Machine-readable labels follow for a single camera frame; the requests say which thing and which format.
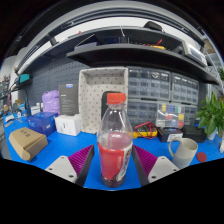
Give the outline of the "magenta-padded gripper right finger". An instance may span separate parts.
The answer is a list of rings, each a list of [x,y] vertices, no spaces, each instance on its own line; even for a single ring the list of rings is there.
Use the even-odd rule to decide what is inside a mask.
[[[132,157],[142,186],[178,171],[178,168],[167,157],[156,157],[136,145],[133,146]]]

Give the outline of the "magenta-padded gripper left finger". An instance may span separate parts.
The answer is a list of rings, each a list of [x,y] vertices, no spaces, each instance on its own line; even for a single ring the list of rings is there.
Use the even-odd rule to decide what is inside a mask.
[[[94,146],[90,145],[69,157],[59,156],[46,168],[46,171],[79,186],[84,186],[93,157]]]

